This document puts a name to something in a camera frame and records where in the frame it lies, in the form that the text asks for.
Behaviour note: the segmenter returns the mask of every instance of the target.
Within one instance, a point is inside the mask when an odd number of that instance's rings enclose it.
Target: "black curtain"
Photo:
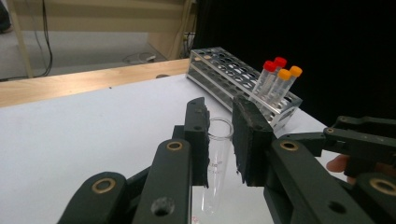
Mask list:
[[[199,0],[194,49],[222,47],[261,71],[282,56],[291,92],[325,125],[341,115],[396,119],[396,2]]]

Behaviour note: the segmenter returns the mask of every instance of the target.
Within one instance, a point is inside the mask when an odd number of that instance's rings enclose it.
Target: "test tube rack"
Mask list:
[[[186,77],[198,84],[227,109],[233,111],[233,98],[250,99],[276,132],[289,121],[302,99],[288,92],[277,106],[265,103],[252,93],[260,72],[223,48],[193,49]]]

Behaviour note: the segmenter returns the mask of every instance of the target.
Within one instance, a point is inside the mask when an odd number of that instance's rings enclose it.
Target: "table surface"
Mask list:
[[[187,72],[189,59],[146,63],[55,77],[0,82],[0,107],[72,95]]]
[[[1,83],[0,223],[56,223],[87,178],[104,171],[128,178],[147,168],[157,146],[184,123],[192,99],[205,97],[211,117],[231,119],[183,75],[187,68],[180,60]],[[323,128],[298,109],[276,135]],[[335,155],[324,151],[318,161],[324,165]],[[235,164],[230,153],[216,215],[201,213],[202,187],[193,187],[192,214],[204,224],[273,223],[263,188],[243,185]]]

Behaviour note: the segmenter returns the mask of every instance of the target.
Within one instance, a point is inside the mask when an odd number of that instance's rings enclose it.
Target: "cable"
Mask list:
[[[45,0],[42,0],[42,9],[43,9],[44,36],[46,38],[47,47],[49,49],[49,65],[46,68],[46,71],[37,77],[46,77],[50,73],[50,69],[52,68],[52,61],[53,61],[52,50],[50,48],[50,36],[49,36],[49,27],[47,23],[47,10],[46,10]]]
[[[48,74],[50,73],[50,69],[52,68],[52,61],[53,61],[52,50],[50,48],[50,36],[49,36],[49,28],[48,28],[48,24],[47,24],[47,10],[46,10],[45,0],[42,0],[42,10],[43,10],[44,37],[46,39],[47,47],[49,49],[49,65],[47,66],[46,71],[37,77],[47,77]],[[1,78],[0,82],[11,81],[14,79],[22,79],[22,78],[26,78],[26,77],[6,77],[6,78]]]
[[[35,21],[35,16],[33,15],[33,11],[32,11],[32,9],[30,8],[30,5],[29,5],[29,3],[27,2],[27,0],[24,0],[24,2],[25,2],[25,5],[26,5],[26,7],[27,7],[27,9],[28,9],[28,11],[29,11],[29,14],[30,14],[30,17],[32,18],[32,24],[33,24],[33,29],[34,29],[34,31],[35,31],[35,42],[37,42],[37,45],[38,45],[38,47],[40,48],[40,53],[41,53],[41,59],[42,59],[42,61],[43,61],[43,65],[44,66],[46,66],[46,60],[45,60],[45,58],[44,58],[44,52],[43,52],[43,48],[41,47],[41,44],[40,44],[40,41],[38,40],[38,36],[37,36],[37,22]]]

